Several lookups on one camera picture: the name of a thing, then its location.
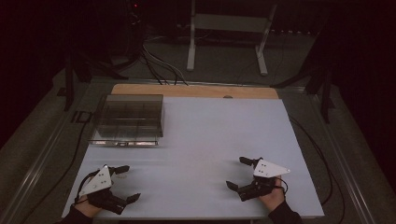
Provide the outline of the person's left hand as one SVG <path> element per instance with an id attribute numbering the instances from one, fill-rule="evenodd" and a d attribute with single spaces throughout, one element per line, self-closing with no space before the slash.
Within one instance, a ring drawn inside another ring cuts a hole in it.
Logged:
<path id="1" fill-rule="evenodd" d="M 96 217 L 102 209 L 89 203 L 88 197 L 82 195 L 75 203 L 74 207 L 86 217 Z"/>

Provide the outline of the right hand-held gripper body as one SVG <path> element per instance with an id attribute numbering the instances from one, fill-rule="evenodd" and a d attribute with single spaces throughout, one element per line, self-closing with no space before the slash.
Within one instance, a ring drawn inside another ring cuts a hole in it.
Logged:
<path id="1" fill-rule="evenodd" d="M 276 178 L 289 174 L 290 169 L 262 159 L 253 167 L 253 180 L 237 191 L 242 202 L 269 194 L 274 189 Z"/>

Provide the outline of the person's right hand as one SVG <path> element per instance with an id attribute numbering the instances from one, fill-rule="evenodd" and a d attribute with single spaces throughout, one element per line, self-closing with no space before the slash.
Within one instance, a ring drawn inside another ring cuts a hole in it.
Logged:
<path id="1" fill-rule="evenodd" d="M 275 186 L 269 194 L 259 197 L 259 200 L 269 212 L 273 212 L 285 201 L 285 192 L 280 177 L 276 178 Z"/>

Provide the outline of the white table cover sheet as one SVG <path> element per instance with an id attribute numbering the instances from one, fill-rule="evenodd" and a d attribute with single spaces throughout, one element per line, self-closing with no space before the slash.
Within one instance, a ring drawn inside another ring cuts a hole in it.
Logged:
<path id="1" fill-rule="evenodd" d="M 115 176 L 114 195 L 140 196 L 121 214 L 130 220 L 257 219 L 259 200 L 241 201 L 227 182 L 249 184 L 240 158 L 263 158 L 288 168 L 286 200 L 302 217 L 323 214 L 311 175 L 282 101 L 167 97 L 156 147 L 89 146 L 77 181 L 104 165 L 129 166 Z"/>

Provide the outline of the clear plastic compartment box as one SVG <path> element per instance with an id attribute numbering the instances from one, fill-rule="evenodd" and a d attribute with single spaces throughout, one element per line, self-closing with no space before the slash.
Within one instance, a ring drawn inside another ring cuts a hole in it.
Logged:
<path id="1" fill-rule="evenodd" d="M 161 94 L 109 94 L 97 107 L 89 142 L 102 147 L 156 147 L 163 127 Z"/>

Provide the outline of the metal floor rail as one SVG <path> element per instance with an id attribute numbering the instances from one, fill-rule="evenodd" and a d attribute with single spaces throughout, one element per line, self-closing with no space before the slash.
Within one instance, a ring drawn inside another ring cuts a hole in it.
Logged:
<path id="1" fill-rule="evenodd" d="M 325 139 L 330 141 L 330 152 L 337 171 L 361 224 L 381 224 L 381 198 L 388 183 L 357 123 L 344 104 L 337 103 L 338 98 L 333 100 L 335 106 L 330 109 L 329 123 L 320 115 L 319 97 L 308 95 L 308 99 L 325 132 Z"/>
<path id="2" fill-rule="evenodd" d="M 65 112 L 50 94 L 12 135 L 0 151 L 0 224 L 53 224 L 67 211 L 91 128 L 73 115 L 87 118 L 99 99 L 85 93 Z"/>

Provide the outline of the black tripod stand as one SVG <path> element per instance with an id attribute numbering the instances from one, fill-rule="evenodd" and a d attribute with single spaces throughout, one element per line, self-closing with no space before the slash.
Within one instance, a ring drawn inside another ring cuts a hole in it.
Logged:
<path id="1" fill-rule="evenodd" d="M 329 109 L 331 105 L 330 95 L 332 87 L 332 72 L 330 69 L 316 65 L 299 72 L 296 76 L 271 85 L 271 88 L 283 89 L 306 77 L 310 77 L 310 79 L 305 85 L 304 91 L 311 95 L 317 94 L 318 91 L 321 91 L 320 115 L 326 123 L 329 123 Z"/>
<path id="2" fill-rule="evenodd" d="M 74 77 L 76 77 L 79 82 L 90 82 L 92 79 L 91 67 L 102 71 L 108 77 L 120 80 L 126 79 L 126 77 L 118 74 L 111 67 L 100 63 L 83 51 L 66 52 L 64 62 L 65 87 L 60 88 L 58 91 L 59 96 L 65 97 L 64 111 L 70 109 L 75 99 Z"/>

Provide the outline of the white metal stand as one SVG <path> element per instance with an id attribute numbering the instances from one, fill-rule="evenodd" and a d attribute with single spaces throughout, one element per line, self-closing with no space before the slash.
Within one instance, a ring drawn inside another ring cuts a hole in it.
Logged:
<path id="1" fill-rule="evenodd" d="M 203 14 L 196 12 L 196 0 L 191 0 L 190 46 L 187 58 L 187 70 L 194 70 L 196 51 L 195 31 L 197 29 L 210 31 L 251 32 L 262 34 L 261 42 L 255 46 L 255 53 L 261 75 L 267 76 L 268 69 L 264 59 L 263 50 L 271 30 L 276 9 L 277 4 L 272 4 L 269 9 L 269 14 L 265 18 Z"/>

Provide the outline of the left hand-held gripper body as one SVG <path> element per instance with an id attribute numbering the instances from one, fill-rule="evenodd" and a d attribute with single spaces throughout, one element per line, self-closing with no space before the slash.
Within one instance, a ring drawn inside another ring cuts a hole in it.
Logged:
<path id="1" fill-rule="evenodd" d="M 90 204 L 120 215 L 127 203 L 110 191 L 113 182 L 108 165 L 86 175 L 78 187 L 78 196 L 86 195 Z"/>

